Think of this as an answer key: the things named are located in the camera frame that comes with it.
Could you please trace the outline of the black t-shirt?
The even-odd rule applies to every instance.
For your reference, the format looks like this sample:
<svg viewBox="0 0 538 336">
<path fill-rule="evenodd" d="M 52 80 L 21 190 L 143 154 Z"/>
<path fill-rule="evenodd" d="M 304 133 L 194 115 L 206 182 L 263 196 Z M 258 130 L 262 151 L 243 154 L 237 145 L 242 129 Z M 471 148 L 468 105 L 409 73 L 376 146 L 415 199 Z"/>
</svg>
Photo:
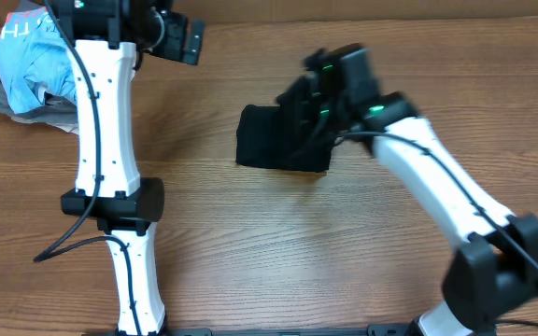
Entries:
<svg viewBox="0 0 538 336">
<path fill-rule="evenodd" d="M 329 170 L 332 147 L 305 149 L 296 145 L 284 127 L 284 113 L 278 106 L 246 105 L 236 130 L 235 162 L 239 165 L 307 173 Z"/>
</svg>

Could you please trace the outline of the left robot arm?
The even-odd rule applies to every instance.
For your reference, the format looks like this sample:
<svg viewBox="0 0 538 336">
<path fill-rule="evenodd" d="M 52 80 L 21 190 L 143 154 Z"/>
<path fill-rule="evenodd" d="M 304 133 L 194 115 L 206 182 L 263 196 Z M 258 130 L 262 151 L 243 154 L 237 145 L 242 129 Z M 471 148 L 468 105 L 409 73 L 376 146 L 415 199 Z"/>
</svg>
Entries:
<svg viewBox="0 0 538 336">
<path fill-rule="evenodd" d="M 155 258 L 164 183 L 144 177 L 133 144 L 131 84 L 149 54 L 196 65 L 205 24 L 173 10 L 172 0 L 59 0 L 46 8 L 67 46 L 77 93 L 79 162 L 75 186 L 61 198 L 77 222 L 35 261 L 85 244 L 66 240 L 95 220 L 112 258 L 119 298 L 116 335 L 167 335 Z"/>
</svg>

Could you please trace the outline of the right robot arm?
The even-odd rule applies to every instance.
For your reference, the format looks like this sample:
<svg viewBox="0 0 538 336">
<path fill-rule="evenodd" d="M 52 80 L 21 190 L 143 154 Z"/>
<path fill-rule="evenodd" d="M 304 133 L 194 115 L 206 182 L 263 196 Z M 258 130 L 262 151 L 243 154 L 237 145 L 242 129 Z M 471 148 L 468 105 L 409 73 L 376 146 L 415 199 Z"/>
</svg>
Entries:
<svg viewBox="0 0 538 336">
<path fill-rule="evenodd" d="M 363 145 L 408 188 L 452 249 L 443 299 L 407 335 L 493 335 L 538 297 L 538 218 L 517 216 L 482 189 L 401 92 L 383 93 L 366 48 L 320 49 L 278 96 L 274 157 L 323 171 L 338 140 Z"/>
</svg>

